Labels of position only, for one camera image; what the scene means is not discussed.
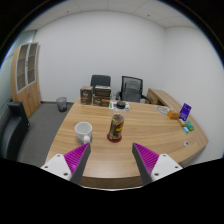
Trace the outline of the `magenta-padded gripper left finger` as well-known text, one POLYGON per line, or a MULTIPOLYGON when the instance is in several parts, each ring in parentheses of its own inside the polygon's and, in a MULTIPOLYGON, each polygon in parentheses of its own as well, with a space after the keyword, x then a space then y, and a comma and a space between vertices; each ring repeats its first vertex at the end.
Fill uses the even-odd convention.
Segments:
POLYGON ((90 152, 90 144, 86 143, 65 155, 56 154, 42 166, 42 169, 79 185, 90 152))

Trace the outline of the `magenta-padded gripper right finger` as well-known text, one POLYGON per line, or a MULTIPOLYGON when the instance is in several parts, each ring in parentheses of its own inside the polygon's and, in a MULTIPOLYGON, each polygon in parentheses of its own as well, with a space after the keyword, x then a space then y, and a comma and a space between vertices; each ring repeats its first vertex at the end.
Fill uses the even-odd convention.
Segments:
POLYGON ((168 154, 157 154, 137 143, 132 145, 132 153, 144 185, 182 169, 168 154))

